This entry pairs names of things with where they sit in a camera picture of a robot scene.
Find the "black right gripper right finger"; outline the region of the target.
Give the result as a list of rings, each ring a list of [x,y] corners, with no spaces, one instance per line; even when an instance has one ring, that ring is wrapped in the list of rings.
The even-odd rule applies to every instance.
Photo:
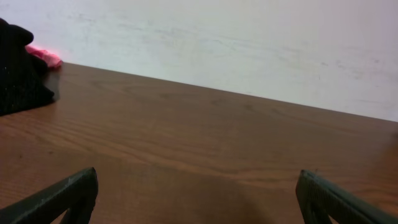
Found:
[[[300,172],[296,196],[306,224],[397,224],[397,218],[373,207],[309,170]]]

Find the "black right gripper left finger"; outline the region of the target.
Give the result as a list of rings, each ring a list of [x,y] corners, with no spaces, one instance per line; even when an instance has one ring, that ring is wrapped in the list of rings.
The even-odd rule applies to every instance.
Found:
[[[89,223],[98,195],[93,167],[1,209],[1,223]]]

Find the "black knit skirt with buttons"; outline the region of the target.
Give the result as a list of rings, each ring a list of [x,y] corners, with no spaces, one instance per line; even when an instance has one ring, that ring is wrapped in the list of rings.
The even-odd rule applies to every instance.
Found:
[[[49,66],[26,47],[34,35],[1,19],[1,115],[31,110],[54,102],[44,85]]]

